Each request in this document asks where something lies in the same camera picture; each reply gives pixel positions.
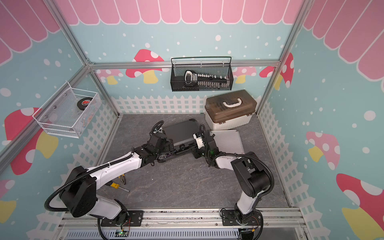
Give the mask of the silver aluminium poker case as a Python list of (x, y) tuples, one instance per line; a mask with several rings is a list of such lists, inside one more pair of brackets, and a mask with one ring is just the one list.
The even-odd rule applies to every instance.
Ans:
[(220, 152), (244, 154), (240, 133), (237, 130), (210, 131)]

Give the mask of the black plastic poker case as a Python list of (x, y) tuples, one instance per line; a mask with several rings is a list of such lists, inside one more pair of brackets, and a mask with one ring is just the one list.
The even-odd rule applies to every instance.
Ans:
[(157, 158), (159, 163), (165, 163), (187, 153), (192, 153), (196, 159), (201, 156), (198, 143), (194, 138), (194, 134), (200, 134), (200, 125), (197, 120), (189, 119), (164, 128), (163, 123), (163, 121), (157, 123), (153, 129), (153, 133), (162, 133), (167, 137), (167, 144)]

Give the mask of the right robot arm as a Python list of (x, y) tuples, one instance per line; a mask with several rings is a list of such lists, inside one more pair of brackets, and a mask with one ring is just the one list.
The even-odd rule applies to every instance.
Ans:
[(224, 211), (221, 214), (222, 220), (228, 224), (237, 223), (243, 226), (260, 224), (262, 215), (256, 205), (275, 186), (272, 171), (253, 152), (236, 154), (219, 151), (214, 135), (198, 132), (193, 138), (196, 141), (194, 156), (204, 157), (210, 167), (233, 171), (241, 187), (241, 197), (234, 210)]

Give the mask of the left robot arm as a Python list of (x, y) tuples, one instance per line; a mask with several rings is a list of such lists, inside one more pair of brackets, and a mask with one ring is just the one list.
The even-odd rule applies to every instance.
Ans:
[(130, 218), (127, 208), (118, 200), (98, 196), (97, 190), (120, 175), (154, 163), (161, 154), (172, 149), (173, 140), (157, 132), (146, 144), (115, 160), (88, 169), (76, 167), (65, 184), (47, 198), (44, 207), (51, 212), (69, 211), (75, 218), (91, 215), (121, 225)]

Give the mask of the socket wrench set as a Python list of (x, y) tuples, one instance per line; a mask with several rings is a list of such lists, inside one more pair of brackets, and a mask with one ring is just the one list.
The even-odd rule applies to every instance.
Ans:
[(226, 76), (197, 74), (192, 71), (186, 71), (184, 79), (186, 86), (198, 86), (199, 88), (228, 88), (231, 83)]

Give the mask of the brown lid storage box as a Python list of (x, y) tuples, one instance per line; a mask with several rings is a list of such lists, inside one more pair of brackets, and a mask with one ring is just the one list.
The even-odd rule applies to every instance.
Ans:
[(205, 117), (211, 130), (231, 130), (250, 122), (258, 103), (240, 90), (206, 99)]

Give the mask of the green circuit board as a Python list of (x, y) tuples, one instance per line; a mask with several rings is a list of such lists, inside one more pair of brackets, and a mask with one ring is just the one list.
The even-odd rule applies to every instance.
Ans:
[(129, 230), (116, 230), (115, 237), (116, 238), (127, 238), (130, 234)]

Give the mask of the yellow handled pliers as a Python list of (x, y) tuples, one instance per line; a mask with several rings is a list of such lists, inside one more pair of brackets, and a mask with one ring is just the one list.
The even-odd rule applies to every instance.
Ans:
[(119, 176), (119, 180), (121, 181), (121, 183), (122, 183), (123, 185), (126, 184), (126, 178), (125, 178), (125, 175), (120, 175), (120, 176)]

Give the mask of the yellow handled screwdriver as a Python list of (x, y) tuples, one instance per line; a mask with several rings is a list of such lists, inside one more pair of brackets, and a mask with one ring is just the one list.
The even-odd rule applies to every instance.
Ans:
[(125, 192), (127, 192), (127, 193), (130, 192), (129, 190), (127, 190), (127, 189), (121, 187), (119, 184), (114, 183), (114, 182), (112, 182), (112, 181), (106, 183), (106, 186), (112, 187), (112, 188), (114, 188), (114, 189), (120, 189), (120, 190), (123, 190), (123, 191), (125, 191)]

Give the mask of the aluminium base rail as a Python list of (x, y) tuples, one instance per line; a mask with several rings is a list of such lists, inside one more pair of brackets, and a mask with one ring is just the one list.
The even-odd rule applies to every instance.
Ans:
[[(261, 208), (260, 224), (239, 225), (223, 221), (220, 208), (145, 209), (134, 212), (125, 227), (103, 223), (108, 240), (310, 240), (309, 229), (298, 208)], [(127, 238), (116, 238), (116, 230), (129, 230)]]

